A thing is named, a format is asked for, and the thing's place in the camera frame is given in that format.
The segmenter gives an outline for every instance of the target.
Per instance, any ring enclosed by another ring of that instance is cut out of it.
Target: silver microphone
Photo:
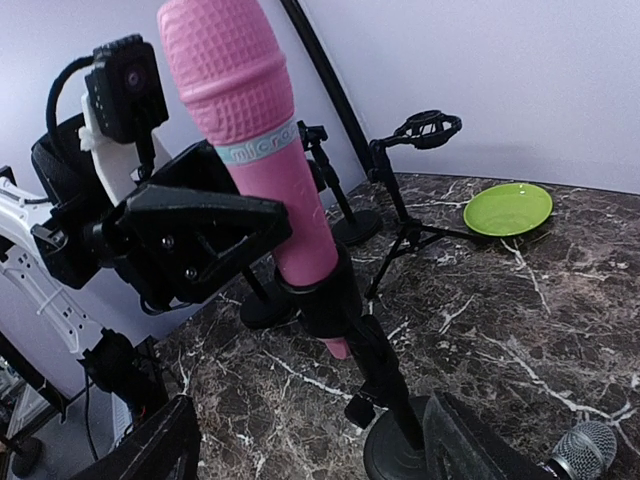
[[[544,469],[565,480],[596,480],[609,469],[618,443],[604,423],[579,423],[554,447]]]

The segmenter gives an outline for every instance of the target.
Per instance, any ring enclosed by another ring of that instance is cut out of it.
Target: green plate
[[[473,197],[464,209],[464,222],[483,235],[509,237],[539,227],[552,210],[547,191],[528,183],[508,183]]]

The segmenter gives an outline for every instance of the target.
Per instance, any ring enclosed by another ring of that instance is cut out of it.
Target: marble table
[[[410,212],[464,228],[468,200],[494,180],[399,175]],[[544,459],[579,420],[612,425],[607,479],[640,478],[640,197],[548,187],[553,217],[530,234],[477,247],[440,241],[394,261],[366,304],[392,339],[415,394],[452,392],[511,446]],[[351,250],[362,291],[394,238],[385,190],[355,207],[384,216]],[[330,211],[336,219],[339,215]],[[272,269],[267,262],[261,275]],[[295,323],[252,332],[239,279],[159,345],[194,398],[200,479],[364,479],[366,432],[342,414],[361,383]]]

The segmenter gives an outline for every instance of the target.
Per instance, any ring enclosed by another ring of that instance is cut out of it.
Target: round stand base
[[[251,330],[264,330],[282,325],[291,320],[296,313],[296,308],[275,282],[267,283],[264,289],[269,295],[268,302],[263,302],[252,293],[240,307],[240,321]]]
[[[429,397],[416,397],[410,401],[418,419],[422,421]],[[424,452],[416,452],[409,446],[390,411],[378,419],[367,436],[364,468],[370,480],[428,478]]]
[[[11,471],[18,478],[26,478],[33,471],[42,453],[42,442],[37,438],[27,438],[20,443],[22,455],[13,454]]]
[[[382,228],[382,217],[372,210],[360,210],[353,215],[356,217],[355,223],[343,218],[331,229],[333,238],[348,247],[366,242]]]

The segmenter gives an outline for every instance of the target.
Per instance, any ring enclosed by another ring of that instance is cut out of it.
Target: light purple wall
[[[444,148],[400,171],[640,193],[640,4],[302,0],[367,135],[441,109]]]
[[[179,101],[164,60],[156,27],[161,0],[5,0],[0,5],[0,164],[14,168],[18,184],[42,193],[29,159],[30,147],[45,131],[44,110],[53,79],[78,56],[95,46],[131,33],[150,41],[158,58],[171,119],[159,129],[160,139],[177,154],[202,136]],[[330,141],[327,152],[346,189],[364,176],[346,135],[331,108],[315,71],[295,31],[276,0],[262,0],[289,59],[298,117],[308,124],[326,125]],[[58,118],[80,111],[83,76],[71,79],[60,99]],[[112,272],[102,272],[76,295],[80,304],[106,326],[127,334],[134,342],[148,334],[164,336],[190,312],[182,310],[163,317],[140,312],[137,295]],[[24,298],[0,278],[2,315],[0,329],[42,373],[64,393],[83,388],[79,366],[65,351],[44,319]]]

